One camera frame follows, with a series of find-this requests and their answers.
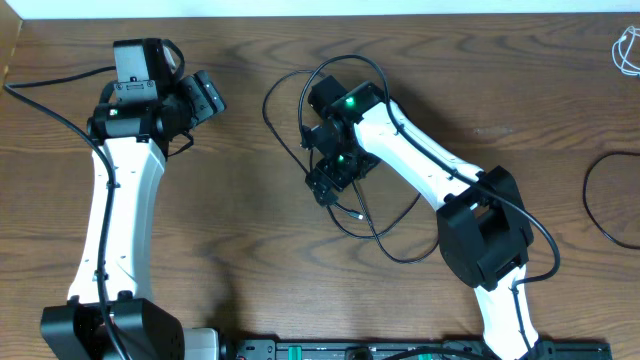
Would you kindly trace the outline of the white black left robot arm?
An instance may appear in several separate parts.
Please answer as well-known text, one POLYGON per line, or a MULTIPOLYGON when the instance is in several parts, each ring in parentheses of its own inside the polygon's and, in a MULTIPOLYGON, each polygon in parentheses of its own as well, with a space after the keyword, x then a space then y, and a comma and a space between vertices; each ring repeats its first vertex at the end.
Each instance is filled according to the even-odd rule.
POLYGON ((82 259, 40 331, 59 359, 218 359, 219 334, 186 329, 153 302, 151 234, 161 178, 177 136, 226 108, 208 74, 187 76, 167 39, 117 41, 117 77, 87 122, 94 190, 82 259))

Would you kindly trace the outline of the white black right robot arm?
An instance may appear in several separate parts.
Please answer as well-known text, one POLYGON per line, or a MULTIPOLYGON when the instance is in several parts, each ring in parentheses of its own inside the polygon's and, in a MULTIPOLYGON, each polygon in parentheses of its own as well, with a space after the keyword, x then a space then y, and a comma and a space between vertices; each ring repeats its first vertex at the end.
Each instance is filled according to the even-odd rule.
POLYGON ((305 179, 316 201, 334 205, 347 186, 389 165, 434 209, 441 255, 473 288, 488 348, 500 359, 534 358, 539 335, 525 292, 514 285, 526 275, 533 233, 514 177, 451 154, 371 82, 348 91, 328 76, 307 101, 322 120, 303 129, 305 145, 323 156, 305 179))

